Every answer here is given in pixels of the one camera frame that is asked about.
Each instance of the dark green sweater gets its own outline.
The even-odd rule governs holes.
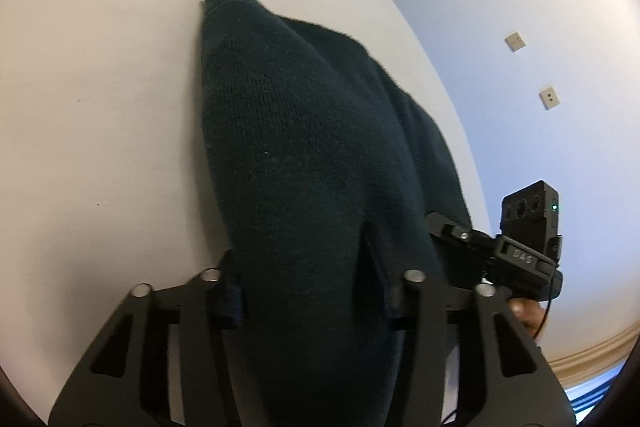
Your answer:
[[[202,125],[248,315],[246,355],[278,427],[382,426],[399,337],[359,254],[375,222],[458,285],[423,221],[469,216],[433,120],[353,39],[256,0],[206,0]]]

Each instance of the metal pin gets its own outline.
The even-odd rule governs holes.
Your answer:
[[[205,282],[219,281],[222,277],[222,272],[217,268],[207,268],[200,274],[200,278]]]
[[[482,297],[493,297],[495,295],[495,286],[486,282],[476,285],[476,293]]]
[[[134,297],[146,297],[151,293],[151,286],[146,283],[137,284],[131,289],[131,295]]]
[[[422,270],[411,269],[404,272],[404,278],[409,282],[422,282],[427,279],[427,276]]]

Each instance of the white wall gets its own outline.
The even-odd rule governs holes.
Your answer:
[[[488,226],[462,124],[391,0],[260,1],[362,42],[440,126]],[[182,284],[228,247],[200,130],[202,4],[0,0],[0,365],[42,417],[129,288]]]
[[[640,318],[640,0],[394,0],[460,115],[493,232],[500,200],[561,194],[562,269],[549,358]],[[527,47],[503,39],[519,31]],[[545,111],[552,84],[562,103]]]

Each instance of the camera lens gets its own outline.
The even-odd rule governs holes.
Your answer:
[[[518,201],[518,205],[516,206],[516,217],[524,216],[524,213],[527,211],[527,201],[520,200]]]
[[[537,212],[540,210],[540,196],[533,196],[531,200],[531,212]]]

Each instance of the wooden baseboard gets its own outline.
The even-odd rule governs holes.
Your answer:
[[[567,357],[550,360],[549,365],[564,388],[584,383],[626,359],[640,335],[640,321],[596,346]]]

